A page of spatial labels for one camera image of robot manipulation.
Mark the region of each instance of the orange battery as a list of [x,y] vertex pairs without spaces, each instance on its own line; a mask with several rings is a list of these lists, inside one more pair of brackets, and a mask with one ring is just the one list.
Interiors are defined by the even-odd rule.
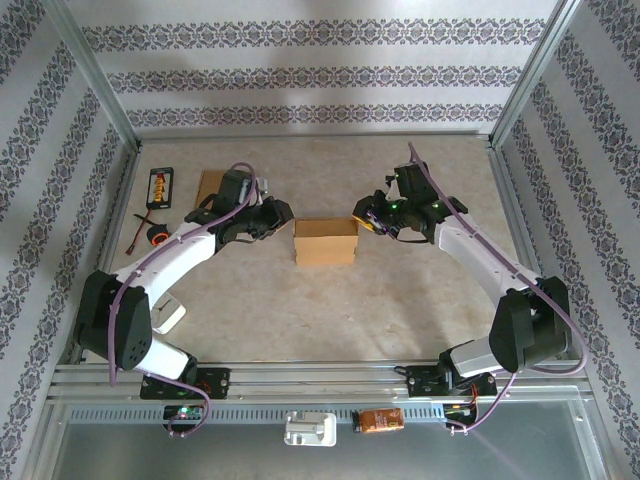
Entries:
[[379,408],[354,412],[353,430],[362,433],[393,432],[404,428],[401,408]]

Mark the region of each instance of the floral striped wallpaper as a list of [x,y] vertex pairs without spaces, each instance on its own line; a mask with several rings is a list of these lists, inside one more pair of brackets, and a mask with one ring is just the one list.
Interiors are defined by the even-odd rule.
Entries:
[[555,0],[69,5],[149,138],[489,133]]
[[20,478],[128,155],[42,5],[0,1],[0,479]]
[[569,287],[624,478],[640,478],[638,10],[582,4],[503,145],[538,261]]

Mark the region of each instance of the beige floor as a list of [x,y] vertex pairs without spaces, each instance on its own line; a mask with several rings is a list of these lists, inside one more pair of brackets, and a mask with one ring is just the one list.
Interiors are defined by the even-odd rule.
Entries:
[[[355,202],[383,186],[408,160],[409,137],[350,137],[143,146],[113,269],[148,252],[143,239],[124,254],[144,214],[148,172],[172,166],[173,207],[152,219],[175,229],[195,200],[203,169],[244,160],[269,180],[270,194],[299,217],[349,216]],[[434,177],[476,221],[514,253],[480,139],[412,138]],[[431,245],[403,245],[360,233],[356,262],[298,267],[291,227],[254,245],[233,244],[172,289],[188,310],[166,340],[200,361],[435,358],[488,333],[494,309],[464,268]]]

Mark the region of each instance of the white plastic part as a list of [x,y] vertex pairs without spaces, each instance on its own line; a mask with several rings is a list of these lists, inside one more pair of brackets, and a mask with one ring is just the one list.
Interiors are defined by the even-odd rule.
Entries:
[[491,353],[488,336],[455,347],[451,351],[451,361],[458,374],[464,378],[502,368]]
[[[200,225],[197,223],[183,223],[161,245],[165,245],[174,239],[180,239],[186,233],[199,227]],[[138,265],[152,252],[153,250],[137,262],[115,272],[118,281],[124,282],[131,275],[131,272],[136,271]],[[149,297],[149,308],[152,308],[162,294],[171,288],[174,283],[180,280],[193,267],[208,260],[215,253],[216,236],[206,231],[202,232],[200,235],[171,247],[168,255],[162,255],[152,262],[131,282],[131,286],[144,288]]]
[[165,335],[176,326],[187,309],[169,293],[163,294],[151,309],[151,328],[160,335]]
[[284,443],[305,447],[333,447],[337,440],[338,419],[334,413],[289,412]]
[[[463,214],[462,217],[472,225],[484,239],[490,243],[501,255],[509,259],[509,256],[482,232],[471,215]],[[436,225],[436,244],[464,266],[473,278],[480,284],[495,306],[500,298],[509,289],[525,290],[527,285],[512,275],[489,251],[460,224],[454,216],[449,216],[444,222]],[[513,265],[533,283],[536,283],[536,274],[517,262]]]
[[189,357],[182,350],[153,337],[151,348],[144,358],[135,366],[135,370],[144,373],[155,373],[163,377],[177,380],[187,366]]

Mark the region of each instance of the red wire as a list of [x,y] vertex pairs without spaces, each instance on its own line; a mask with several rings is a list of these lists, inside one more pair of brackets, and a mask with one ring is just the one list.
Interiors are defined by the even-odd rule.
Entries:
[[131,245],[129,245],[129,248],[127,248],[127,251],[125,252],[127,255],[131,255],[133,253],[133,249],[136,248],[136,242],[138,241],[140,232],[142,232],[142,228],[146,225],[150,215],[151,215],[151,210],[149,209],[147,210],[147,214],[144,216],[144,220],[140,221],[140,226],[138,227],[138,231],[136,232],[136,235],[133,237],[133,242],[131,242]]

